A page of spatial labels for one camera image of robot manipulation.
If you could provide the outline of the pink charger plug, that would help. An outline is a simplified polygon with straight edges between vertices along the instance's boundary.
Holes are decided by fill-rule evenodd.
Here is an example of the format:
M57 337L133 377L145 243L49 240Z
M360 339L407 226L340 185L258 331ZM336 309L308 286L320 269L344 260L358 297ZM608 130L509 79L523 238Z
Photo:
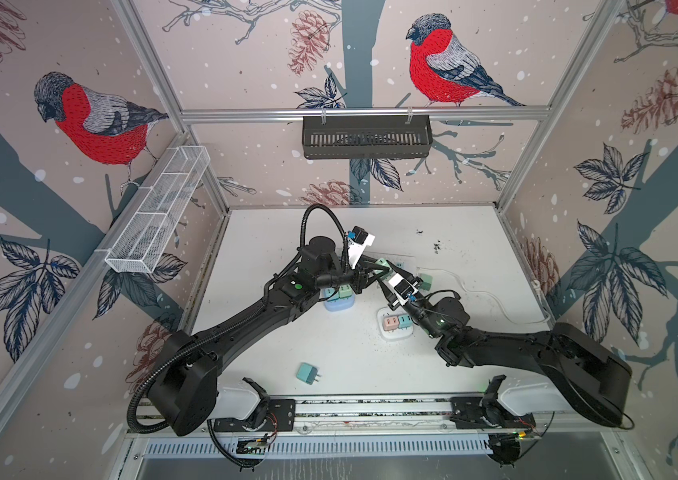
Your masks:
M385 316L381 320L382 330L384 332L393 332L398 329L398 317L397 316Z

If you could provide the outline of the white square power strip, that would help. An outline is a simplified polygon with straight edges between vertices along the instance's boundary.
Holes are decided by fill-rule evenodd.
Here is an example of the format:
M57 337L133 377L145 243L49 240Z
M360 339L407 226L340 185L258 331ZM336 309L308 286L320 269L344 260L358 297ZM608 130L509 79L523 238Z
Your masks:
M412 317L405 312L393 312L388 307L377 312L377 325L380 335L388 342L406 339L414 333Z

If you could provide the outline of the blue square power strip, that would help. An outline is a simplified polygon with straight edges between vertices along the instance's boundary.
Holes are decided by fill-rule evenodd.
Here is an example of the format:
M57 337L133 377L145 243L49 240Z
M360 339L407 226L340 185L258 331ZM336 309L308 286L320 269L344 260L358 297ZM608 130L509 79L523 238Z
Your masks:
M351 298L347 298L347 299L340 299L339 293L338 293L338 295L336 297L334 297L332 300L324 301L324 298L327 296L327 291L329 289L334 289L334 288L323 289L322 290L323 298L321 299L323 306L325 307L325 309L327 311L329 311L329 312L339 312L339 311L343 311L343 310L348 310L355 304L355 299L356 299L355 293Z

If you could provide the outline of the light green charger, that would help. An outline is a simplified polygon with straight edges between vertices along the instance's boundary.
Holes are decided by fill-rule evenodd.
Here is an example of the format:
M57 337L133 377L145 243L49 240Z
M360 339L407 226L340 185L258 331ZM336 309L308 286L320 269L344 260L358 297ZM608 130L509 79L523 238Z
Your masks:
M378 270L383 271L384 273L390 273L392 271L389 263L383 259L378 259L375 264L378 266Z

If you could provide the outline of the white long power strip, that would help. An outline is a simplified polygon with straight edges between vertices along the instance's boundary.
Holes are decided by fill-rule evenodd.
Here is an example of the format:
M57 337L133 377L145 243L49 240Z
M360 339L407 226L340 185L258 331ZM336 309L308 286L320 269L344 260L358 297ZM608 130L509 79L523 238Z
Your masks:
M396 267L411 273L415 273L417 270L416 259L414 257L390 256L388 261Z

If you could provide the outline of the teal charger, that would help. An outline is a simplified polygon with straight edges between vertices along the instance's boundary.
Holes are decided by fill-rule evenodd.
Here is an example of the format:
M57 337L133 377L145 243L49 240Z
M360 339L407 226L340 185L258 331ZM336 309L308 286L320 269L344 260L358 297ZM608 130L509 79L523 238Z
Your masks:
M330 300L332 300L334 297L336 297L337 295L338 295L338 290L337 290L337 289L329 289L329 290L327 291L327 296L324 298L324 301L330 301Z

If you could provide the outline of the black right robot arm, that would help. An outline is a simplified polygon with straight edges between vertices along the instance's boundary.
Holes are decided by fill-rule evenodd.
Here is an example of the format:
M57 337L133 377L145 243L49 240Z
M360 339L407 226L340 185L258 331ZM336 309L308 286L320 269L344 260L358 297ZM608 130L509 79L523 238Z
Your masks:
M618 355L576 327L559 323L531 333L493 332L469 325L457 296L437 303L418 290L421 279L395 266L373 276L391 308L402 308L437 341L435 351L449 367L498 366L549 379L575 412L608 428L624 424L632 369Z

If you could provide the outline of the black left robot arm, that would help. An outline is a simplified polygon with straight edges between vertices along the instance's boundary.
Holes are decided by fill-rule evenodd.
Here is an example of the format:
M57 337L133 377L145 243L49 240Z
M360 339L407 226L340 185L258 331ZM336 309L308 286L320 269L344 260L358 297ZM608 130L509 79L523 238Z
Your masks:
M309 206L296 255L264 284L258 300L197 334L180 330L168 337L128 404L126 421L132 432L150 434L165 428L178 436L193 432L216 406L219 377L243 352L320 303L323 290L348 285L361 294L388 273L388 268L365 256L374 237L359 226L341 229L340 244L325 236L309 238L307 225L316 210L325 212L336 226L341 224L328 206Z

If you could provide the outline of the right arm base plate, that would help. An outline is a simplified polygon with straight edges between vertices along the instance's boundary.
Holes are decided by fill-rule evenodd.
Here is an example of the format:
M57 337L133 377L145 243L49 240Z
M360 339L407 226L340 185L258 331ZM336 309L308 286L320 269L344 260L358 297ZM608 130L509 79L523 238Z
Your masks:
M456 396L450 398L450 405L452 413L449 420L457 430L536 428L532 414L514 415L497 400L489 400L485 404L481 396Z

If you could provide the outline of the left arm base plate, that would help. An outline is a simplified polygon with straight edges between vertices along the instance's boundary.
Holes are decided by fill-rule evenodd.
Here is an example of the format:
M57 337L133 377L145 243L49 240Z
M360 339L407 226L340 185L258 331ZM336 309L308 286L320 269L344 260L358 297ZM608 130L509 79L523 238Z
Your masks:
M294 399L261 400L253 412L243 420L229 418L211 421L215 432L222 433L274 433L294 429L296 401Z

